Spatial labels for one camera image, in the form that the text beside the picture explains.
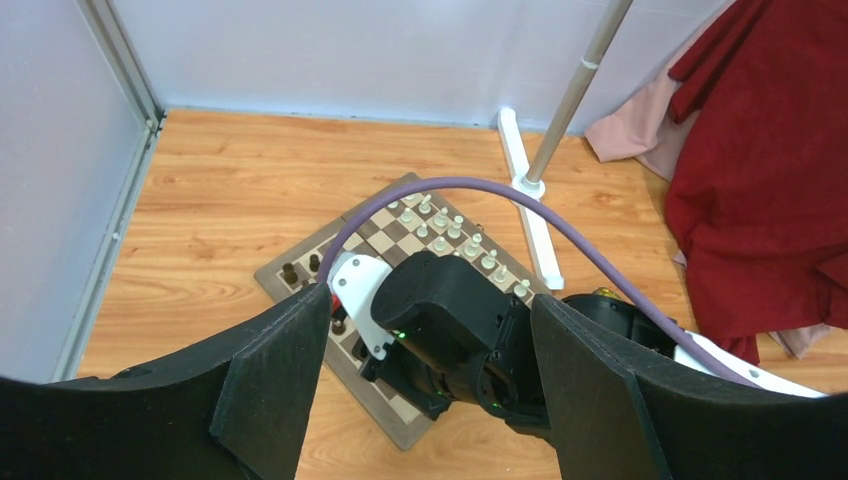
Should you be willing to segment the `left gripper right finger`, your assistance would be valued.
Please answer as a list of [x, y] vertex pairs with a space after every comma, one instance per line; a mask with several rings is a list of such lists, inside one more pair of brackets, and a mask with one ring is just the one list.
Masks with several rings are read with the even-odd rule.
[[565, 479], [843, 479], [847, 398], [778, 393], [649, 350], [562, 301], [531, 326]]

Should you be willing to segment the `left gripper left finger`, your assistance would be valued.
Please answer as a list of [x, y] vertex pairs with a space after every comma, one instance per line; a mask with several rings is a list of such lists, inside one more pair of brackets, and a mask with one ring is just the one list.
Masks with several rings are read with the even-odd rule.
[[327, 343], [314, 284], [101, 379], [1, 382], [5, 479], [292, 479]]

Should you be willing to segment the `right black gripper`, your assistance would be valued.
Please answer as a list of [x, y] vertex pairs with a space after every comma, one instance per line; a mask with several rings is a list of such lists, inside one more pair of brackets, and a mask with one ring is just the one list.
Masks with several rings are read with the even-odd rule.
[[461, 257], [421, 251], [383, 281], [371, 313], [395, 342], [382, 361], [354, 344], [363, 379], [387, 384], [430, 420], [464, 402], [518, 434], [550, 437], [531, 309], [519, 296]]

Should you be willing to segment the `wooden folding chess board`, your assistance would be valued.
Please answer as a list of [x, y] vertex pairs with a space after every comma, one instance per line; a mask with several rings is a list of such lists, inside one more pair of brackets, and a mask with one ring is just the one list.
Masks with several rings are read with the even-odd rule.
[[326, 364], [399, 449], [458, 402], [549, 438], [529, 325], [546, 286], [442, 195], [375, 212], [328, 278]]

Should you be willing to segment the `dark chess bishop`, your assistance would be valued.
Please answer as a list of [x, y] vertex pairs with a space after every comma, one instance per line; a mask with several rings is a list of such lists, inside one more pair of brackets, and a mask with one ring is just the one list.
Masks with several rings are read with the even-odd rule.
[[282, 265], [281, 275], [287, 285], [296, 285], [299, 281], [298, 273], [295, 271], [292, 263], [284, 263]]

